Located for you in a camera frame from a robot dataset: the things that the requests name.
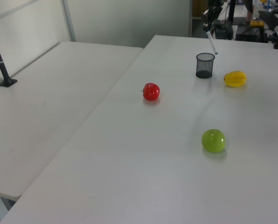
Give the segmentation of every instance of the table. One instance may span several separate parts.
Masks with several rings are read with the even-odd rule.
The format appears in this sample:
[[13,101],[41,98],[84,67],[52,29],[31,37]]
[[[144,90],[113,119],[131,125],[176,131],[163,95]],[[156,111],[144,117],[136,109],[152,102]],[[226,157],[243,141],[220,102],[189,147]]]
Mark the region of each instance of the table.
[[[208,40],[155,36],[0,224],[278,224],[278,50],[215,43],[199,79]],[[245,86],[225,86],[233,70]],[[223,153],[202,149],[211,128]]]
[[0,87],[0,196],[25,192],[141,51],[63,42]]

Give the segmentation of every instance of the equipment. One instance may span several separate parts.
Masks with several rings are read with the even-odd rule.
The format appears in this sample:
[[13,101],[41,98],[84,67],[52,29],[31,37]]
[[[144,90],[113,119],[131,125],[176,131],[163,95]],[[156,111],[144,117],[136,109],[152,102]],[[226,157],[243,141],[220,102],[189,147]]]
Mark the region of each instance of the equipment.
[[258,11],[260,18],[268,25],[270,30],[274,30],[278,26],[278,18],[272,12]]
[[[247,14],[253,13],[253,2],[252,0],[244,0],[243,4],[245,5],[246,9],[248,10]],[[228,21],[232,23],[232,25],[239,25],[239,24],[246,24],[246,17],[233,17],[234,10],[236,7],[236,0],[231,0],[229,5],[229,14],[228,14]]]

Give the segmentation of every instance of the black cable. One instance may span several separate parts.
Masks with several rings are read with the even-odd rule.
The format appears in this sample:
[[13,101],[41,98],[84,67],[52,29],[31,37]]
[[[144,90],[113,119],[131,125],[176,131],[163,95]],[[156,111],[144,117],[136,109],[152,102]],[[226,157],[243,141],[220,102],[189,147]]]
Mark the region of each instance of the black cable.
[[220,13],[220,15],[222,15],[222,14],[225,12],[225,10],[227,10],[229,4],[230,4],[230,3],[228,3],[228,5],[226,6],[226,8],[223,10],[223,12]]
[[230,3],[226,7],[225,18],[224,18],[224,25],[225,25],[225,22],[226,22],[226,15],[227,15],[227,10],[228,10],[229,5],[230,5]]

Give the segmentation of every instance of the white wall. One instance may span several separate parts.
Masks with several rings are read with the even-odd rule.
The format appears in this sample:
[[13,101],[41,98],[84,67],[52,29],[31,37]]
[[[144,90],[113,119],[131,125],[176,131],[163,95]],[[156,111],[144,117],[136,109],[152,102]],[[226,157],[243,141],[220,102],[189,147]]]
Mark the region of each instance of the white wall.
[[77,42],[144,48],[154,35],[189,36],[192,0],[63,0],[63,3],[72,40]]
[[0,53],[10,76],[69,40],[62,0],[38,0],[0,18]]

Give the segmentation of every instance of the pen holder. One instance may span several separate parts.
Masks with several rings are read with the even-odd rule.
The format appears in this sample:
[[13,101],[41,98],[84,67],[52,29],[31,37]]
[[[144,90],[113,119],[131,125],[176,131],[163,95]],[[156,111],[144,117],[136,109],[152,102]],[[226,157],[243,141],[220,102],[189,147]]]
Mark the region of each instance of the pen holder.
[[196,58],[197,58],[196,76],[198,78],[212,77],[215,56],[210,53],[201,53],[198,54]]

